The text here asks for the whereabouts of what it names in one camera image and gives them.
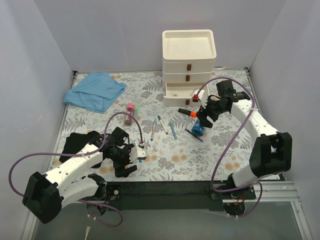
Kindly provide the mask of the white drawer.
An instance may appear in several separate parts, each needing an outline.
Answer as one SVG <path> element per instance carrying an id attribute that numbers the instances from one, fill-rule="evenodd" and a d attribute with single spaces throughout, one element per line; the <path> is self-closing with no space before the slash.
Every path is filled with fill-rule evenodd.
<path id="1" fill-rule="evenodd" d="M 193 102 L 195 90 L 199 90 L 204 83 L 165 83 L 163 104 L 166 107 L 199 107 L 200 102 Z"/>

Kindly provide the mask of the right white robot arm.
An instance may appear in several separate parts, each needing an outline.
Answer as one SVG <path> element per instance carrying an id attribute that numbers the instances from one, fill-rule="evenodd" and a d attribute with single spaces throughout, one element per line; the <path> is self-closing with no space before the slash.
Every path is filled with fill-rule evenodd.
<path id="1" fill-rule="evenodd" d="M 239 128 L 245 129 L 254 140 L 248 165 L 230 174 L 222 189 L 230 198 L 237 199 L 259 180 L 291 169 L 293 139 L 288 132 L 278 131 L 264 119 L 246 87 L 236 91 L 233 87 L 236 80 L 229 77 L 218 77 L 218 80 L 215 100 L 200 87 L 194 91 L 192 101 L 200 102 L 196 112 L 200 126 L 212 128 L 219 116 L 228 112 L 240 121 Z"/>

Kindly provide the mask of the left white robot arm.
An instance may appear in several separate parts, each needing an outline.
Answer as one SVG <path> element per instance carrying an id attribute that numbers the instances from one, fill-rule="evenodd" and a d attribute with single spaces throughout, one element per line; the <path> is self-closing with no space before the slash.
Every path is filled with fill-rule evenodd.
<path id="1" fill-rule="evenodd" d="M 30 176 L 22 199 L 23 205 L 43 224 L 51 222 L 62 208 L 75 201 L 87 197 L 98 201 L 115 199 L 117 189 L 108 187 L 102 176 L 83 175 L 90 168 L 100 167 L 103 160 L 109 159 L 115 176 L 126 178 L 137 170 L 133 162 L 146 156 L 143 144 L 131 143 L 129 134 L 119 127 L 106 136 L 97 131 L 71 133 L 63 153 L 61 165 Z"/>

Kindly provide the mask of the black orange highlighter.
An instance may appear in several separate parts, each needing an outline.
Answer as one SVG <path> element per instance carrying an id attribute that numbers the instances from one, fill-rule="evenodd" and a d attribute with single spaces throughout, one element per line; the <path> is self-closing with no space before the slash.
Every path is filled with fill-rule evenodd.
<path id="1" fill-rule="evenodd" d="M 196 112 L 190 111 L 190 110 L 187 110 L 187 109 L 179 108 L 178 112 L 183 114 L 183 115 L 190 116 L 190 117 L 193 117 L 193 118 L 197 117 L 197 115 L 196 115 L 197 113 Z"/>

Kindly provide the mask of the white marker blue cap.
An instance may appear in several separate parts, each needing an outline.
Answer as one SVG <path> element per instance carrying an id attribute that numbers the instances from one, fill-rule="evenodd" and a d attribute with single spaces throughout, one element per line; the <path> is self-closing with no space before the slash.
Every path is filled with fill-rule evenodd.
<path id="1" fill-rule="evenodd" d="M 138 141 L 137 140 L 134 140 L 134 145 L 138 146 Z M 139 161 L 139 163 L 142 163 L 142 159 L 141 158 L 138 158 L 138 161 Z"/>

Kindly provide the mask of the blue marker pen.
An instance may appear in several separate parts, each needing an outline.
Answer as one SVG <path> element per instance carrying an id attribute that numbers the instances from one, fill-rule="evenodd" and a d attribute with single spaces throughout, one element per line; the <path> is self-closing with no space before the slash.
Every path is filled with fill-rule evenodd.
<path id="1" fill-rule="evenodd" d="M 177 140 L 178 138 L 177 138 L 177 135 L 176 135 L 176 132 L 175 132 L 174 124 L 171 121 L 169 122 L 169 126 L 171 128 L 171 132 L 172 132 L 172 135 L 173 135 L 174 139 Z"/>

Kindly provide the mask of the pink-capped clear tube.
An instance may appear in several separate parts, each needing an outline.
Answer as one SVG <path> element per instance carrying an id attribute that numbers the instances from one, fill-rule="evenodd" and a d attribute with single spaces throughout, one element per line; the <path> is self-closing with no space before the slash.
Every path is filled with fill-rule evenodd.
<path id="1" fill-rule="evenodd" d="M 133 103 L 128 103 L 127 107 L 126 107 L 127 115 L 125 116 L 125 119 L 124 119 L 124 124 L 125 125 L 129 126 L 129 125 L 132 124 L 134 111 L 135 111 L 135 105 Z"/>

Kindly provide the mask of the floral table mat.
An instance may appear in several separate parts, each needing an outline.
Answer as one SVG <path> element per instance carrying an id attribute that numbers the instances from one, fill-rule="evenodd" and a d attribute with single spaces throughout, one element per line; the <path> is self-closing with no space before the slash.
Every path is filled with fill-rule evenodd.
<path id="1" fill-rule="evenodd" d="M 131 141 L 143 139 L 147 152 L 142 163 L 135 162 L 137 170 L 126 178 L 127 181 L 208 181 L 211 178 L 223 181 L 248 164 L 254 141 L 245 129 L 240 129 L 240 122 L 230 113 L 220 115 L 213 127 L 205 130 L 201 142 L 185 131 L 185 128 L 192 129 L 195 119 L 179 113 L 177 107 L 164 105 L 165 89 L 160 71 L 118 72 L 111 77 L 126 84 L 124 93 L 105 113 L 68 105 L 57 140 L 57 152 L 63 151 L 71 133 L 111 133 L 120 127 L 129 134 Z M 139 104 L 138 120 L 133 116 L 132 124 L 126 125 L 129 103 Z M 155 118 L 157 124 L 151 141 Z M 174 125 L 177 140 L 169 122 Z"/>

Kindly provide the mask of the green-capped white marker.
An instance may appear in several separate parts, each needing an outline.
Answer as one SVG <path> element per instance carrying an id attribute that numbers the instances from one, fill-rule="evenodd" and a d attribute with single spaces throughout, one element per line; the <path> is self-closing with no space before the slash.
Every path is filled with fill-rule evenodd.
<path id="1" fill-rule="evenodd" d="M 163 129 L 164 133 L 165 133 L 166 135 L 168 135 L 168 134 L 169 134 L 169 132 L 168 132 L 168 130 L 167 130 L 167 128 L 166 128 L 166 126 L 165 126 L 165 124 L 164 124 L 164 122 L 163 122 L 162 118 L 161 118 L 159 115 L 157 116 L 157 118 L 158 118 L 158 120 L 159 120 L 159 123 L 160 123 L 160 125 L 161 125 L 161 127 L 162 127 L 162 129 Z"/>

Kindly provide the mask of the purple slim marker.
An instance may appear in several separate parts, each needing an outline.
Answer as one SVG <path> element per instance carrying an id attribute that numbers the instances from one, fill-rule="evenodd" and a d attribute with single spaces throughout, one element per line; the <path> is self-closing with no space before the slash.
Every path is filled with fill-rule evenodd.
<path id="1" fill-rule="evenodd" d="M 154 139 L 156 125 L 157 125 L 157 118 L 155 118 L 154 121 L 153 121 L 152 131 L 151 131 L 151 136 L 150 136 L 150 140 L 151 141 L 153 141 L 153 139 Z"/>

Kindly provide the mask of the light green eraser stick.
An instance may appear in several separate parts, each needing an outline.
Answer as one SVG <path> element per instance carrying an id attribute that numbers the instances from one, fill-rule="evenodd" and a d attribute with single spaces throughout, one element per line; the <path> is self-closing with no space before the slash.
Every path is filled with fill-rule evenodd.
<path id="1" fill-rule="evenodd" d="M 134 111 L 133 111 L 133 117 L 138 120 L 139 117 L 139 109 L 140 109 L 140 105 L 138 103 L 134 104 Z"/>

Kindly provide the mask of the white three-drawer organizer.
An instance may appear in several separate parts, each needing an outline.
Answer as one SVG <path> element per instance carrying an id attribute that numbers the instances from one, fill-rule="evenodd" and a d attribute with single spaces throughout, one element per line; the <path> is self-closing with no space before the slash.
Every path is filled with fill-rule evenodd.
<path id="1" fill-rule="evenodd" d="M 165 83 L 204 84 L 212 77 L 216 57 L 214 34 L 210 29 L 163 31 L 163 87 Z"/>

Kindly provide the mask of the blue cloth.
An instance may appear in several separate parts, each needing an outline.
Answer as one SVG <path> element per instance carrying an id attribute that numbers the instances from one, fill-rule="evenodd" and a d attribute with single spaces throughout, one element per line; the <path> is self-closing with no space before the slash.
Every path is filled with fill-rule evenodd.
<path id="1" fill-rule="evenodd" d="M 103 114 L 125 91 L 107 72 L 91 72 L 65 95 L 63 102 Z"/>

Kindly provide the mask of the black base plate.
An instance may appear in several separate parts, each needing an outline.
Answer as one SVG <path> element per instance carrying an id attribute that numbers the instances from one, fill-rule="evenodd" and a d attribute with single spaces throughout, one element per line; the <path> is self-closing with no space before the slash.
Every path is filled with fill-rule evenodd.
<path id="1" fill-rule="evenodd" d="M 223 211 L 223 201 L 235 202 L 230 193 L 217 193 L 209 181 L 114 181 L 108 182 L 101 199 L 85 201 L 103 203 L 124 210 L 210 210 Z"/>

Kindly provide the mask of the aluminium front rail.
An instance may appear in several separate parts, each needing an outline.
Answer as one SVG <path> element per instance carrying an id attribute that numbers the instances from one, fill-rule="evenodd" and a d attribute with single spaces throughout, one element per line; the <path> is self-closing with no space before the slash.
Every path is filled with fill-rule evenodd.
<path id="1" fill-rule="evenodd" d="M 310 240 L 290 181 L 265 181 L 244 200 L 222 198 L 207 181 L 112 182 L 102 221 L 95 206 L 73 203 L 50 223 L 28 217 L 24 240 Z"/>

